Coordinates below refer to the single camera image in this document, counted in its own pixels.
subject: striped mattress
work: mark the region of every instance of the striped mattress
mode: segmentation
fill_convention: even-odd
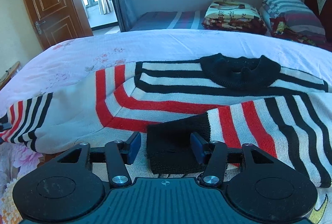
[[[202,21],[206,11],[148,12],[130,31],[153,29],[204,29]]]

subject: headboard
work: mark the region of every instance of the headboard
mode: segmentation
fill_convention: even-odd
[[[303,0],[320,19],[325,28],[326,39],[332,43],[332,0]]]

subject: blue gripper pad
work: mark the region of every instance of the blue gripper pad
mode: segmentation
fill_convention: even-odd
[[[131,142],[130,150],[127,156],[127,164],[131,165],[134,163],[138,151],[141,147],[141,133],[138,133],[134,140]]]

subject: folded blanket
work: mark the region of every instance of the folded blanket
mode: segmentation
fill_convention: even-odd
[[[258,10],[246,3],[215,0],[208,8],[202,25],[207,29],[265,34],[267,28]]]

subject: floral blanket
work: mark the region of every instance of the floral blanket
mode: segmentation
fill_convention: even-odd
[[[18,179],[44,162],[44,156],[24,144],[0,145],[0,224],[17,224],[22,218],[17,211],[12,191]]]

